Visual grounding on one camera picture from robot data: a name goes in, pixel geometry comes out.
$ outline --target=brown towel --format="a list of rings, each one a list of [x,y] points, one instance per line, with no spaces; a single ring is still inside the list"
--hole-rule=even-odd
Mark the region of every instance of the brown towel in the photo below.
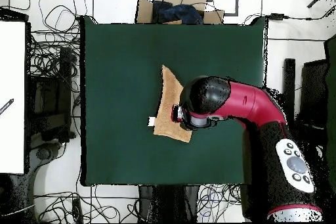
[[[154,134],[168,136],[188,143],[192,136],[192,131],[184,130],[179,123],[171,121],[172,107],[179,103],[183,87],[167,67],[162,66],[161,73],[163,89],[159,112],[155,119]]]

